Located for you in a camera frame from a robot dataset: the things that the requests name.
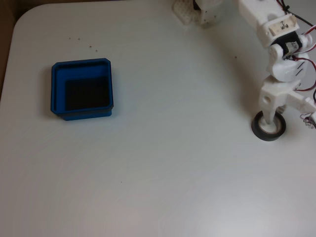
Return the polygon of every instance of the black bottom of container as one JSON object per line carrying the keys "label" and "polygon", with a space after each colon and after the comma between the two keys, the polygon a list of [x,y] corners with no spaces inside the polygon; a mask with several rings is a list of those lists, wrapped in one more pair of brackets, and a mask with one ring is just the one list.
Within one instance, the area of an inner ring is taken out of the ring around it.
{"label": "black bottom of container", "polygon": [[108,85],[107,77],[66,81],[66,111],[108,106],[110,103]]}

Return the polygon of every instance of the red wire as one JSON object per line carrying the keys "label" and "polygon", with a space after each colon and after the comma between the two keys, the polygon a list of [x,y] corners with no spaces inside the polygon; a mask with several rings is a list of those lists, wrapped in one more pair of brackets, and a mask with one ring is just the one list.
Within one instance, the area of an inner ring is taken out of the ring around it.
{"label": "red wire", "polygon": [[278,4],[280,5],[280,7],[282,8],[282,10],[284,11],[284,13],[286,14],[286,10],[285,9],[283,9],[283,5],[282,5],[282,3],[279,1],[279,0],[276,0],[277,2],[278,2]]}
{"label": "red wire", "polygon": [[[316,64],[315,64],[312,60],[310,60],[310,59],[308,59],[308,58],[297,58],[297,57],[293,57],[293,59],[294,59],[294,61],[306,60],[306,61],[311,62],[312,65],[314,66],[314,69],[315,69],[315,72],[316,72]],[[305,89],[305,90],[296,90],[296,91],[302,91],[302,92],[310,91],[310,90],[315,89],[315,87],[316,87],[316,81],[315,81],[315,83],[314,83],[314,85],[313,85],[312,87],[310,87],[310,88],[308,88],[308,89]]]}
{"label": "red wire", "polygon": [[316,29],[316,26],[311,27],[306,33],[305,35],[308,35],[310,32],[312,32],[313,30]]}
{"label": "red wire", "polygon": [[308,51],[305,51],[305,53],[307,53],[307,52],[311,52],[312,50],[314,50],[316,48],[316,44],[310,49],[310,50],[308,50]]}

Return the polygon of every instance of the brown background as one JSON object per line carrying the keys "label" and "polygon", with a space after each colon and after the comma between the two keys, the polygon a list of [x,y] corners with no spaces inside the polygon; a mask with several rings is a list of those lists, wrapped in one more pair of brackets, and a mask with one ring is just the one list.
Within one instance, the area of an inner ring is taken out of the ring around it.
{"label": "brown background", "polygon": [[0,96],[12,32],[17,19],[31,8],[47,3],[98,1],[98,0],[0,0]]}

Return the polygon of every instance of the sticker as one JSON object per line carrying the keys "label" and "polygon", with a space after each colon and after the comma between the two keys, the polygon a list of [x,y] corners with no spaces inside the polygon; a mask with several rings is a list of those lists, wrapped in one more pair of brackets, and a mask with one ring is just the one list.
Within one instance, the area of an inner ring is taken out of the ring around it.
{"label": "sticker", "polygon": [[289,51],[288,54],[293,54],[300,48],[297,42],[286,43],[286,47],[288,48],[288,51]]}
{"label": "sticker", "polygon": [[276,22],[269,26],[269,30],[271,31],[273,36],[278,36],[284,34],[286,32],[292,31],[296,28],[297,20],[295,16],[290,16],[287,19]]}

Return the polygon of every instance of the blue box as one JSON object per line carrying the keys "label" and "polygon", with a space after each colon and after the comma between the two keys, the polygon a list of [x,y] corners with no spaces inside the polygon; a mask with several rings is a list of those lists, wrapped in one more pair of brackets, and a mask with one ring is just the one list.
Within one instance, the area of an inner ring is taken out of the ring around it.
{"label": "blue box", "polygon": [[52,67],[51,111],[64,120],[112,114],[111,62],[106,58],[60,62]]}

